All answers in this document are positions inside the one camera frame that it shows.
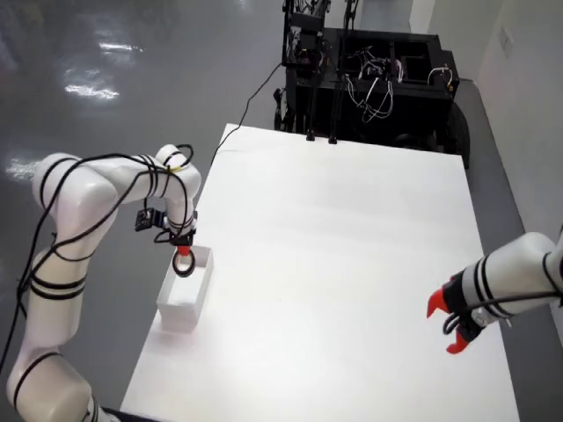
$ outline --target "white box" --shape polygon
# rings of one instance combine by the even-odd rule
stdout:
[[[194,272],[189,277],[179,277],[171,262],[158,294],[157,306],[164,330],[191,331],[200,319],[213,272],[213,254],[204,246],[192,246],[192,251],[195,256]]]

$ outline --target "glossy floor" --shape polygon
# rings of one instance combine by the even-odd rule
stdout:
[[[0,31],[4,341],[16,279],[40,215],[30,188],[37,162],[55,151],[155,154],[165,143],[189,142],[195,164],[207,175],[224,125],[238,121],[247,98],[281,58],[282,2],[9,0],[0,2]],[[282,85],[279,70],[253,100],[245,124],[273,126],[272,92]],[[483,245],[491,251],[523,228],[479,93],[464,84],[457,101],[472,131],[469,181]],[[152,243],[154,234],[133,231],[137,209],[120,210],[92,260],[81,327],[63,348],[100,402],[113,408],[127,389],[172,254]],[[49,223],[42,245],[51,231]],[[504,339],[522,421],[559,420],[563,352],[549,311],[516,319]],[[4,394],[0,415],[2,421],[18,420]]]

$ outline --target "white wall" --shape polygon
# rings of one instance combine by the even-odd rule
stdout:
[[[502,2],[435,0],[428,33],[437,33],[442,47],[453,52],[461,77],[477,79]]]
[[[409,19],[412,33],[428,33],[434,5],[435,0],[413,0]]]
[[[325,27],[326,28],[341,28],[344,22],[344,12],[346,11],[347,0],[332,0],[331,1],[331,11],[325,15]],[[359,0],[358,8],[355,13],[354,28],[358,29],[360,27],[360,22],[362,22],[362,12],[363,12],[363,0]]]
[[[553,240],[563,222],[563,2],[506,0],[478,86],[523,225]],[[504,55],[501,25],[514,46]],[[563,338],[563,312],[554,311]]]

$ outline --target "white table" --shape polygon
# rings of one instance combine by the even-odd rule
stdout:
[[[459,157],[243,127],[198,210],[196,243],[216,258],[201,320],[171,334],[156,314],[122,411],[518,420],[499,326],[451,356],[445,314],[426,319],[428,297],[482,256]]]

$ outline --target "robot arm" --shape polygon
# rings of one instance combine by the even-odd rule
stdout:
[[[174,267],[194,266],[193,199],[201,175],[189,158],[167,145],[154,158],[85,161],[77,166],[77,157],[54,154],[41,162],[33,178],[33,195],[40,206],[50,206],[57,234],[55,246],[33,262],[26,332],[7,385],[9,400],[28,422],[116,420],[101,410],[90,385],[60,355],[59,347],[77,332],[91,256],[121,203],[164,198],[167,213],[157,225],[178,247]]]
[[[449,353],[462,352],[489,324],[563,298],[563,230],[559,244],[528,233],[501,247],[434,292],[427,317],[450,314],[444,334],[456,331]]]

